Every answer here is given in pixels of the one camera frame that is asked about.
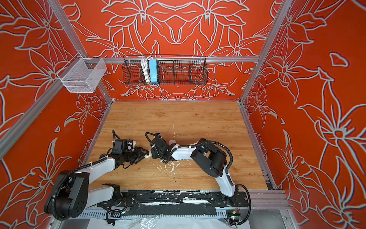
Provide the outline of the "white earbud charging case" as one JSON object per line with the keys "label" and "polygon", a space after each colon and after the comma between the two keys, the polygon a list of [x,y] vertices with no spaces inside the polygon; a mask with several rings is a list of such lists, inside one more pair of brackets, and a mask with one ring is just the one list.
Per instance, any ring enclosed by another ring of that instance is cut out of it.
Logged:
{"label": "white earbud charging case", "polygon": [[144,155],[144,158],[150,158],[152,156],[152,152],[151,151],[149,151],[148,153],[146,153],[145,155]]}

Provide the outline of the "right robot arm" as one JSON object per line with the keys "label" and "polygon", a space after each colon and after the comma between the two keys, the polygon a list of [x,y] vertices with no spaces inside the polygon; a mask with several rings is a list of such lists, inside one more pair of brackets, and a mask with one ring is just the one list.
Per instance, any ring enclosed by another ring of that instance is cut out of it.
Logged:
{"label": "right robot arm", "polygon": [[203,172],[216,180],[223,196],[235,201],[239,188],[243,188],[246,200],[251,200],[248,189],[242,184],[235,184],[230,176],[229,169],[234,157],[225,145],[204,138],[192,145],[179,145],[174,141],[165,141],[159,133],[150,132],[146,132],[145,137],[152,148],[152,158],[160,159],[165,164],[192,160]]}

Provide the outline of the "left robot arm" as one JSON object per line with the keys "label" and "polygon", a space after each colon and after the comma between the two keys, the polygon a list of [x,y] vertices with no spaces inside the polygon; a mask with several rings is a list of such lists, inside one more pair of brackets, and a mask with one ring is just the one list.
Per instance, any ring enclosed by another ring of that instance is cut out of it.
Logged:
{"label": "left robot arm", "polygon": [[57,220],[76,218],[91,206],[104,209],[108,219],[112,214],[121,214],[129,207],[128,199],[121,194],[120,186],[104,184],[90,190],[89,185],[101,176],[119,167],[127,169],[152,154],[136,146],[135,141],[121,139],[113,133],[113,146],[99,160],[73,170],[64,170],[56,178],[44,205],[44,212]]}

